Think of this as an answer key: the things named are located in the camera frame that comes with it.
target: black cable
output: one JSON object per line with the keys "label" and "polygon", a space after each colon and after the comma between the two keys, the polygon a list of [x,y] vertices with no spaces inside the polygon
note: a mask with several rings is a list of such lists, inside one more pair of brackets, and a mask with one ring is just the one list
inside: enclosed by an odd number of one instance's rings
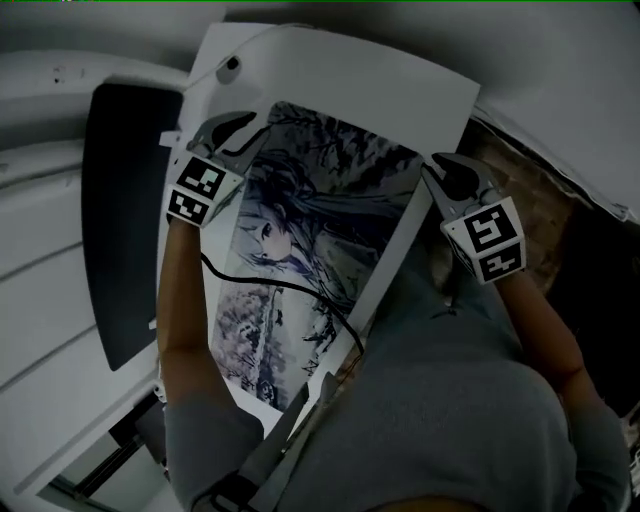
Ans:
{"label": "black cable", "polygon": [[232,283],[266,284],[269,286],[282,286],[283,288],[291,288],[292,290],[298,290],[299,292],[308,293],[312,297],[315,297],[320,302],[322,302],[325,306],[327,306],[329,310],[335,315],[335,317],[338,320],[340,320],[342,325],[344,325],[344,328],[349,332],[349,334],[355,340],[356,346],[358,347],[358,350],[360,351],[360,353],[361,354],[364,353],[364,347],[362,346],[362,342],[360,341],[360,336],[358,336],[358,333],[355,331],[355,329],[351,327],[351,325],[349,325],[349,322],[347,322],[347,319],[344,316],[342,316],[342,313],[338,311],[338,308],[333,304],[333,302],[331,302],[326,297],[323,297],[315,290],[311,290],[309,288],[305,288],[304,286],[300,286],[297,284],[287,283],[285,281],[278,281],[276,279],[265,279],[263,277],[231,277],[217,270],[213,266],[213,263],[211,263],[211,260],[209,260],[209,258],[207,258],[207,256],[204,253],[200,253],[200,258],[202,259],[202,263],[206,265],[206,267],[211,271],[211,273],[214,276],[216,276],[218,279],[222,279],[223,281],[231,281]]}

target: anime illustration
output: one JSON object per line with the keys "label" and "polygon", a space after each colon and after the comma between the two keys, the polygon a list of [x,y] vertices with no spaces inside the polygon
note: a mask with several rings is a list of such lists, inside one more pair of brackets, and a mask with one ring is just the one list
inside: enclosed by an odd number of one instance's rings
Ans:
{"label": "anime illustration", "polygon": [[[402,217],[422,158],[290,103],[269,115],[225,270],[312,288],[348,318]],[[342,325],[308,294],[225,282],[213,332],[223,375],[284,411]]]}

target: shirt sleeve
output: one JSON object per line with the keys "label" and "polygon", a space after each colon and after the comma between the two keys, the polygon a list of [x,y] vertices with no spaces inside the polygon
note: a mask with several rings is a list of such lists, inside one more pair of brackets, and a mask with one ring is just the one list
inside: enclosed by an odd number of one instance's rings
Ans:
{"label": "shirt sleeve", "polygon": [[618,512],[629,489],[629,456],[617,415],[607,406],[568,411],[576,480],[588,510]]}
{"label": "shirt sleeve", "polygon": [[260,444],[260,421],[238,407],[218,406],[204,393],[165,410],[167,465],[171,485],[185,510]]}

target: person's right arm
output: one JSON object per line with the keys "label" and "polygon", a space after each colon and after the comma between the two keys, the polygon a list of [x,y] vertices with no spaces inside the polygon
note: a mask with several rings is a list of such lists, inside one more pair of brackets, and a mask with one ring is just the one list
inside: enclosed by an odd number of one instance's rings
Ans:
{"label": "person's right arm", "polygon": [[577,509],[619,510],[629,489],[627,448],[620,420],[598,395],[578,342],[525,272],[498,280],[496,288],[528,363],[562,398],[584,491],[579,500],[586,502],[576,502]]}

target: white table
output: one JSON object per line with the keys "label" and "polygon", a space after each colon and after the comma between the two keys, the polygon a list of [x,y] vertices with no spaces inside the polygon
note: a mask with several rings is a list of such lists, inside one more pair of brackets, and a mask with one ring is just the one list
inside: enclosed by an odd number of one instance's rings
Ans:
{"label": "white table", "polygon": [[[231,54],[240,59],[241,72],[230,85],[222,85],[210,71]],[[185,92],[179,118],[182,133],[171,162],[206,119],[224,112],[253,110],[258,113],[256,119],[225,146],[237,149],[265,124],[271,106],[282,100],[377,133],[430,159],[434,152],[456,150],[479,91],[476,83],[460,75],[385,46],[309,28],[248,23],[212,24],[188,83],[193,86]],[[168,180],[175,180],[174,174],[170,164]],[[202,250],[220,270],[225,267],[240,197],[203,232]],[[420,180],[349,316],[357,331],[374,314],[431,204],[429,191]],[[158,272],[166,235],[167,224],[162,220]],[[204,272],[212,332],[221,283],[206,269]],[[324,374],[341,366],[352,344],[342,329],[309,380],[310,399],[300,419],[315,403]],[[229,387],[238,405],[258,417],[265,432],[270,431],[281,413],[239,387]]]}

